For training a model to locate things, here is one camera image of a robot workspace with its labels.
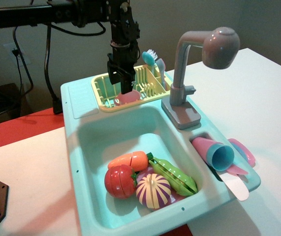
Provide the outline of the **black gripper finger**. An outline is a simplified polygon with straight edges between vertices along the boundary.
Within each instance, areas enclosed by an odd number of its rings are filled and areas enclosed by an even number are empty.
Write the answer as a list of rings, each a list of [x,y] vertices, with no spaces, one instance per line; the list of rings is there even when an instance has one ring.
[[[112,85],[121,81],[120,75],[118,73],[118,67],[110,61],[107,62],[107,71]]]
[[[121,93],[131,92],[135,81],[135,71],[124,71],[121,75]]]

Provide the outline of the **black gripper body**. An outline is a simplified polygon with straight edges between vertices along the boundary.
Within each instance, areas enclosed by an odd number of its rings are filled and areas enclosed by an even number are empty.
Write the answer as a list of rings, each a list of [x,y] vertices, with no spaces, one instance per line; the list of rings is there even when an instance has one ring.
[[[117,43],[111,40],[112,53],[108,54],[108,67],[113,73],[120,72],[126,74],[134,73],[134,65],[139,59],[139,47],[137,40],[129,43]]]

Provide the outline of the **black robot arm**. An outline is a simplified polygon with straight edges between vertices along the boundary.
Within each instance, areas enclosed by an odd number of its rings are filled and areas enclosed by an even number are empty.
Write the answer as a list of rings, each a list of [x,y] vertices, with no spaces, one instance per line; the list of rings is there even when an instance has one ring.
[[[79,28],[90,23],[110,23],[112,52],[107,62],[110,82],[119,83],[122,94],[131,92],[135,83],[134,65],[140,57],[137,42],[140,29],[128,0],[52,0],[45,5],[0,7],[0,29],[68,22]]]

